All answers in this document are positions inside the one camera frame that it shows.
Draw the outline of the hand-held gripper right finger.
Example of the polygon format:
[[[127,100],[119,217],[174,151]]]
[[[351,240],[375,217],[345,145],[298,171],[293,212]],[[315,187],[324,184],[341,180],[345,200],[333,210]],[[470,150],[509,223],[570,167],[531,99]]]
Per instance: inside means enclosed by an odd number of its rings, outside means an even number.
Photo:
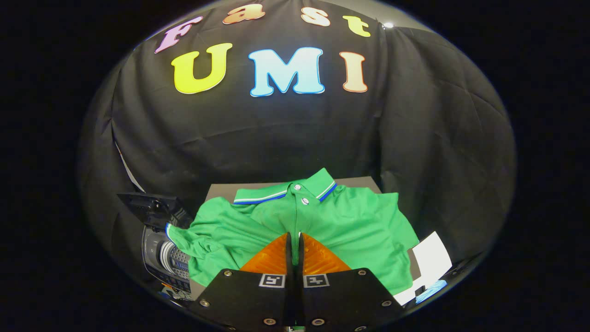
[[[304,330],[377,330],[404,307],[367,267],[352,269],[319,241],[299,234],[297,324]]]

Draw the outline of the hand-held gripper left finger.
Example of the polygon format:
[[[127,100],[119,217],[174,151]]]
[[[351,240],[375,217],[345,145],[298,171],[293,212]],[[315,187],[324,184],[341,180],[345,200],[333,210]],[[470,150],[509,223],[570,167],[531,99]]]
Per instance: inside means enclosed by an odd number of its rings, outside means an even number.
[[[291,234],[279,236],[241,269],[221,269],[191,312],[224,330],[288,330],[295,325]]]

